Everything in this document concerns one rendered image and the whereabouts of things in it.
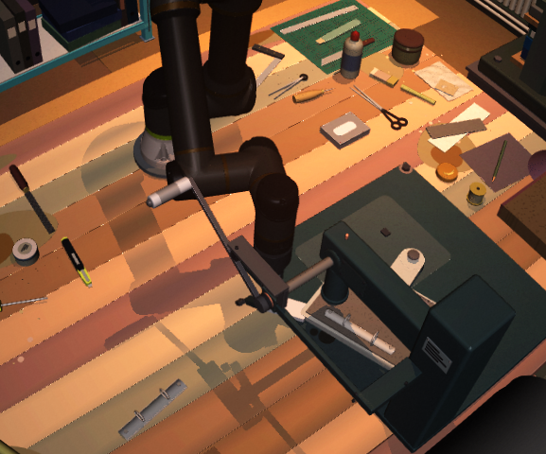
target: teal shelf frame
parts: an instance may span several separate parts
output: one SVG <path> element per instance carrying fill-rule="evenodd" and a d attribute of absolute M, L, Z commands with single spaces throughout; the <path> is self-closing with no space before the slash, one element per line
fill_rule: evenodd
<path fill-rule="evenodd" d="M 44 61 L 35 66 L 31 66 L 27 70 L 15 75 L 11 79 L 0 82 L 0 93 L 5 92 L 8 88 L 14 87 L 18 85 L 19 83 L 24 82 L 25 80 L 32 79 L 35 76 L 39 76 L 40 74 L 43 74 L 52 68 L 55 68 L 57 66 L 60 66 L 61 64 L 67 63 L 68 61 L 81 57 L 82 55 L 92 52 L 93 50 L 96 50 L 102 47 L 103 45 L 107 45 L 121 38 L 125 38 L 126 36 L 130 36 L 133 33 L 136 33 L 138 31 L 140 32 L 140 38 L 142 39 L 142 41 L 147 42 L 152 40 L 153 36 L 152 36 L 152 20 L 150 18 L 150 0 L 138 0 L 138 3 L 140 5 L 140 21 L 139 22 L 135 24 L 131 24 L 130 26 L 125 26 L 123 28 L 120 28 L 119 30 L 116 30 L 110 35 L 100 38 L 99 40 L 89 43 L 83 47 L 80 47 L 79 49 L 75 49 L 71 52 L 67 52 L 66 54 L 60 55 L 59 57 L 56 57 L 55 59 L 52 59 L 50 61 Z"/>

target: wooden handle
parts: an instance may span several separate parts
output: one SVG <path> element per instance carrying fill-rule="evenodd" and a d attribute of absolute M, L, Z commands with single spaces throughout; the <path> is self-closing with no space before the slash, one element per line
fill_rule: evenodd
<path fill-rule="evenodd" d="M 304 102 L 310 99 L 314 99 L 324 93 L 324 90 L 308 90 L 307 92 L 296 93 L 293 96 L 293 102 Z"/>
<path fill-rule="evenodd" d="M 20 187 L 21 190 L 25 191 L 28 189 L 28 183 L 25 180 L 25 177 L 23 177 L 23 174 L 20 173 L 20 170 L 17 166 L 12 164 L 9 167 L 9 173 L 11 173 L 11 176 L 14 177 L 14 180 L 16 180 L 16 184 L 18 184 L 18 187 Z"/>

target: dark green machine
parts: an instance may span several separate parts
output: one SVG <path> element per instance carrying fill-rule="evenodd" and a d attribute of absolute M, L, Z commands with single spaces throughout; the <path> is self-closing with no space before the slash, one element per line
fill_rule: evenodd
<path fill-rule="evenodd" d="M 243 236 L 229 242 L 194 184 L 193 190 L 248 288 L 245 272 L 262 287 L 260 294 L 250 288 L 252 296 L 238 304 L 262 312 L 273 306 L 356 401 L 412 452 L 546 338 L 546 291 L 414 171 L 396 168 L 298 225 L 285 270 L 288 282 Z M 424 278 L 411 286 L 390 268 L 386 240 L 377 236 L 380 219 L 396 220 L 393 206 L 405 212 L 389 236 L 393 247 L 417 248 L 432 258 L 420 272 Z M 426 231 L 428 239 L 415 234 L 417 229 Z M 313 241 L 318 237 L 320 242 Z M 319 257 L 311 251 L 300 259 L 295 252 L 303 253 L 305 246 L 318 247 Z M 437 268 L 431 269 L 434 263 Z M 351 290 L 410 355 L 387 370 L 322 337 L 308 318 L 296 321 L 286 309 L 288 298 L 308 301 L 321 286 L 316 276 L 322 271 L 321 295 L 328 304 L 341 307 Z M 414 290 L 436 305 L 427 306 Z"/>

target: wooden table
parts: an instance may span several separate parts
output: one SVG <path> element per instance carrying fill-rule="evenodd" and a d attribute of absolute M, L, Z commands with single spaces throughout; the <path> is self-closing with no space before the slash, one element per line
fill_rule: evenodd
<path fill-rule="evenodd" d="M 335 90 L 299 105 L 291 93 L 273 104 L 259 96 L 249 115 L 213 120 L 217 153 L 236 151 L 255 135 L 271 137 L 300 188 L 298 223 L 407 161 L 546 289 L 546 261 L 496 216 L 500 203 L 531 179 L 488 193 L 485 205 L 472 209 L 465 188 L 477 176 L 465 170 L 454 183 L 440 182 L 418 153 L 427 125 L 449 122 L 474 102 L 490 112 L 487 131 L 472 134 L 464 146 L 510 131 L 530 152 L 545 148 L 528 128 L 475 86 L 452 102 L 430 89 L 413 72 L 442 61 L 426 48 L 419 66 L 405 69 L 400 83 L 436 99 L 434 106 L 400 91 L 400 83 L 391 89 L 369 78 L 372 61 L 364 61 L 360 76 L 348 82 L 319 75 L 287 44 L 266 45 L 287 57 L 259 93 L 305 70 L 313 75 L 312 88 Z M 258 74 L 268 60 L 252 56 L 248 64 Z M 409 126 L 392 131 L 377 110 L 354 96 L 349 87 L 355 84 L 408 117 Z M 146 206 L 147 195 L 165 182 L 132 160 L 132 141 L 144 129 L 139 83 L 123 90 L 0 148 L 0 299 L 48 295 L 45 302 L 0 313 L 0 438 L 40 454 L 171 446 L 186 453 L 407 452 L 376 416 L 351 402 L 280 319 L 235 306 L 245 288 L 195 201 Z M 119 99 L 133 110 L 119 111 Z M 372 133 L 338 151 L 319 127 L 346 112 L 366 121 Z M 64 138 L 71 128 L 76 137 Z M 6 172 L 10 164 L 21 168 L 50 214 L 53 236 Z M 252 240 L 248 194 L 208 201 L 231 239 Z M 41 258 L 21 268 L 7 258 L 6 244 L 26 236 L 36 239 Z M 70 266 L 63 236 L 73 241 L 93 288 Z M 545 361 L 546 341 L 454 424 Z M 177 378 L 187 390 L 153 421 L 159 424 L 124 444 L 117 431 L 133 411 Z"/>

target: yellow stick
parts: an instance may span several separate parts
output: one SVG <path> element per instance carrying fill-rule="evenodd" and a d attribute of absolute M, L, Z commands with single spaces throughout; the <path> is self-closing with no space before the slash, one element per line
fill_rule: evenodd
<path fill-rule="evenodd" d="M 432 99 L 431 97 L 427 97 L 426 95 L 422 95 L 420 92 L 417 92 L 413 88 L 409 88 L 407 85 L 401 85 L 401 90 L 419 97 L 420 99 L 424 99 L 426 102 L 430 102 L 432 105 L 436 104 L 436 101 Z"/>

